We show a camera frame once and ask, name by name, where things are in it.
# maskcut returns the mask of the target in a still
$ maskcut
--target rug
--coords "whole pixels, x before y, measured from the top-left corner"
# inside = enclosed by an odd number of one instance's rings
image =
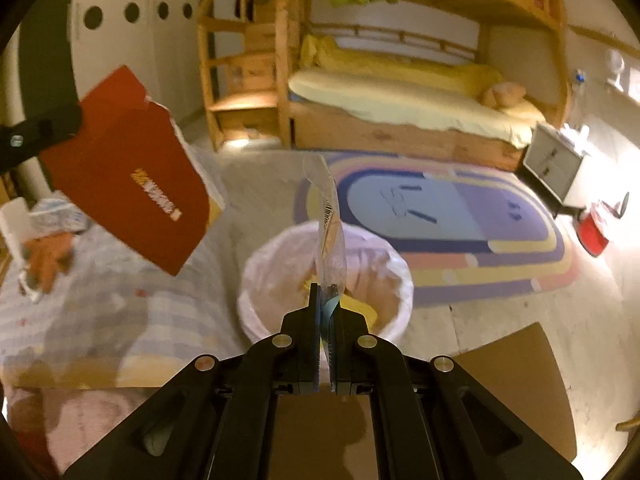
[[[401,253],[414,307],[554,290],[577,277],[567,233],[511,173],[401,156],[326,158],[342,220]],[[294,221],[318,218],[318,208],[302,182]]]

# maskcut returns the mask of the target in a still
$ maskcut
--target light on floor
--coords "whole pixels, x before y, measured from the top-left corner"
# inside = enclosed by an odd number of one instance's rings
[[[235,139],[235,140],[228,140],[227,142],[225,142],[226,147],[236,148],[238,150],[240,148],[244,148],[248,144],[249,144],[249,139]]]

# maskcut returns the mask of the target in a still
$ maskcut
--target cardboard piece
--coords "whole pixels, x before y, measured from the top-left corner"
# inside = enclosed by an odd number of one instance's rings
[[[171,115],[148,101],[125,66],[92,90],[81,107],[78,135],[41,152],[53,185],[175,276],[221,209],[209,200]]]
[[[539,323],[454,359],[565,459],[575,458],[569,400]],[[369,398],[280,396],[268,478],[378,478]]]

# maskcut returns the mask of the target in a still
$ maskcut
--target bunk bed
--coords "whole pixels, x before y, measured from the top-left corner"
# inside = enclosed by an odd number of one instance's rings
[[[274,0],[268,24],[246,19],[246,9],[241,8],[241,21],[216,20],[208,16],[212,0],[203,0],[199,9],[199,35],[201,72],[207,120],[215,147],[218,147],[229,131],[234,128],[251,130],[252,121],[262,120],[267,125],[260,128],[280,137],[284,148],[315,150],[366,150],[370,152],[389,152],[401,155],[428,156],[440,160],[454,160],[491,166],[502,170],[514,171],[522,157],[527,140],[519,138],[513,142],[509,136],[486,133],[484,126],[467,128],[469,121],[440,121],[437,128],[413,121],[380,122],[368,120],[368,113],[355,113],[353,109],[338,105],[344,96],[325,96],[322,99],[309,98],[316,95],[312,88],[302,98],[293,89],[299,82],[303,71],[300,67],[300,55],[303,40],[307,34],[329,34],[334,38],[368,38],[389,43],[410,45],[414,48],[435,50],[449,56],[457,56],[463,62],[487,63],[492,44],[494,27],[518,27],[542,31],[550,38],[552,72],[558,78],[558,92],[554,102],[546,102],[533,95],[527,100],[535,105],[551,124],[559,126],[566,115],[569,101],[567,68],[564,59],[565,13],[562,0],[404,0],[416,4],[434,7],[479,23],[478,46],[453,43],[442,38],[423,34],[414,34],[404,30],[384,27],[366,27],[345,23],[313,23],[310,20],[311,0]],[[245,52],[230,58],[209,59],[208,35],[218,31],[241,32],[245,36]],[[255,41],[259,33],[270,34],[265,41]],[[259,69],[262,61],[264,70]],[[227,65],[230,80],[239,81],[241,91],[213,98],[210,70],[213,67]],[[310,86],[318,86],[319,78],[336,76],[334,81],[327,79],[328,86],[352,85],[356,80],[347,75],[331,73],[322,68],[311,69]],[[399,91],[396,82],[389,81],[388,93]],[[364,87],[367,82],[360,82]],[[378,102],[369,103],[377,108]],[[440,106],[437,99],[426,103],[427,107]],[[464,107],[473,108],[473,123],[476,115],[486,115],[482,120],[494,126],[513,130],[513,124],[500,126],[499,112],[483,112],[474,102]]]

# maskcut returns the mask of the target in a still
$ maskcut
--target orange glove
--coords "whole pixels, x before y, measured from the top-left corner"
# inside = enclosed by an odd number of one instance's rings
[[[24,243],[30,252],[28,274],[44,294],[49,294],[59,272],[68,273],[73,259],[72,233],[34,238]]]

